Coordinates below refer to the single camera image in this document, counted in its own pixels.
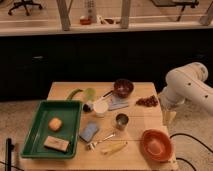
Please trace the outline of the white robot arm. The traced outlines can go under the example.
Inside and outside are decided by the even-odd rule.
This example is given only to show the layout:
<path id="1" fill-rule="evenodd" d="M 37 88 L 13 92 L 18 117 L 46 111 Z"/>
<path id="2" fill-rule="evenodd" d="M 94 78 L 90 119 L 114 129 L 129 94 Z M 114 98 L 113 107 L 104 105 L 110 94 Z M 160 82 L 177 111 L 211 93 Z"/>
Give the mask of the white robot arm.
<path id="1" fill-rule="evenodd" d="M 174 68 L 166 74 L 166 86 L 158 95 L 165 126 L 175 118 L 174 108 L 185 100 L 192 101 L 213 115 L 213 88 L 205 84 L 207 78 L 208 69 L 200 62 Z"/>

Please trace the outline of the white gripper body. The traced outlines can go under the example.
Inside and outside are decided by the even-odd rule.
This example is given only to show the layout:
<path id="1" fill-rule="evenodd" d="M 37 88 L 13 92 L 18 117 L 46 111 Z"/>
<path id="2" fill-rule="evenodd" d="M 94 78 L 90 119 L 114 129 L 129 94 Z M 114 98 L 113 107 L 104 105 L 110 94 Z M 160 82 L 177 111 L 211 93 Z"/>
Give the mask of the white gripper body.
<path id="1" fill-rule="evenodd" d="M 182 98 L 177 95 L 170 95 L 161 92 L 159 94 L 161 107 L 165 110 L 172 110 L 182 103 Z"/>

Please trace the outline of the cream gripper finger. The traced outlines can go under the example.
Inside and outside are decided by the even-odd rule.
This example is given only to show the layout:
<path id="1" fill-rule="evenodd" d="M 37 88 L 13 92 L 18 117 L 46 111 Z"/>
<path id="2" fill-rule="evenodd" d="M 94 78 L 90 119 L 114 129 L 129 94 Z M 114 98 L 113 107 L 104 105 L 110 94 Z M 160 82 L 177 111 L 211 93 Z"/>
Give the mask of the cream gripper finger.
<path id="1" fill-rule="evenodd" d="M 173 122 L 173 120 L 175 119 L 176 113 L 177 113 L 176 111 L 171 111 L 170 112 L 169 124 L 171 124 Z"/>
<path id="2" fill-rule="evenodd" d="M 162 111 L 162 117 L 163 117 L 163 124 L 168 124 L 169 111 L 168 110 L 163 110 Z"/>

